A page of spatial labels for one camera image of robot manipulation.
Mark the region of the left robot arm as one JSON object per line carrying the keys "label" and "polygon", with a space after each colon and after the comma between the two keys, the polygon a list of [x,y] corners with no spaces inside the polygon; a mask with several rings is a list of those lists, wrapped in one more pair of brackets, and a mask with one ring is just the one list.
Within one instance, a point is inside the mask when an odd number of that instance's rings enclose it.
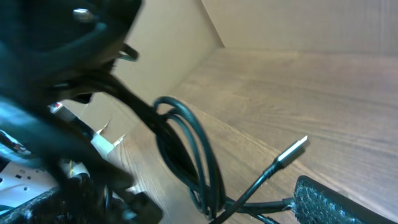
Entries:
{"label": "left robot arm", "polygon": [[87,103],[114,83],[140,1],[1,2],[1,203],[15,207],[45,190],[71,189],[61,162],[81,162],[96,187],[120,191],[132,177],[110,164],[81,128],[51,110]]}

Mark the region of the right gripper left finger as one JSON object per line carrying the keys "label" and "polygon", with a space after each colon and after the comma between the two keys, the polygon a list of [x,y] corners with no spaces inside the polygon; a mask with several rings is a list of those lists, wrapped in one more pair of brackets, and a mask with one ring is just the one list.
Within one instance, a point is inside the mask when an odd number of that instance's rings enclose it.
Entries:
{"label": "right gripper left finger", "polygon": [[104,197],[89,177],[69,179],[72,199],[54,187],[1,215],[1,224],[108,223]]}

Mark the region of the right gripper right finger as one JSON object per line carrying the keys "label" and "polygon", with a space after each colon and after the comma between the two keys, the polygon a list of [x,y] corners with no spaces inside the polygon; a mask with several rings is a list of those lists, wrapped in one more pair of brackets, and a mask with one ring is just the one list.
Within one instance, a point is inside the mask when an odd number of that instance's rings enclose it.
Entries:
{"label": "right gripper right finger", "polygon": [[299,223],[395,224],[306,175],[297,179],[292,211]]}

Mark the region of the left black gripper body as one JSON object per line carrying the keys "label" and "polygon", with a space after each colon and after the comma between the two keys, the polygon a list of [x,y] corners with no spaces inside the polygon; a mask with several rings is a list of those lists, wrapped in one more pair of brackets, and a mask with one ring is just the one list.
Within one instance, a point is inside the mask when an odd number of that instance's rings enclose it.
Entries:
{"label": "left black gripper body", "polygon": [[113,61],[141,0],[1,1],[1,97],[56,101],[53,86]]}

